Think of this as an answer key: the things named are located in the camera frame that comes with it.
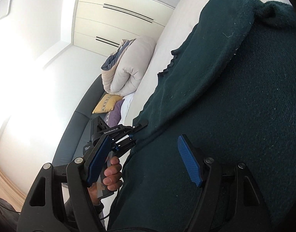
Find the person left hand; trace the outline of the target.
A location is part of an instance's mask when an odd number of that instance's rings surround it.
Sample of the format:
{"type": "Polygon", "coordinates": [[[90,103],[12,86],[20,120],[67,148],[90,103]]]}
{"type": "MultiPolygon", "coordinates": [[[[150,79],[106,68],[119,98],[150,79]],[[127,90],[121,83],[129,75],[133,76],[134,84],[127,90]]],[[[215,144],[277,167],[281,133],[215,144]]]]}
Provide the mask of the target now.
{"type": "MultiPolygon", "coordinates": [[[[107,187],[109,191],[116,192],[123,184],[122,178],[122,165],[118,157],[113,157],[110,160],[110,166],[104,171],[105,178],[103,184],[107,187]]],[[[88,188],[88,192],[93,205],[99,205],[100,199],[98,199],[98,185],[93,183],[91,187],[88,188]]]]}

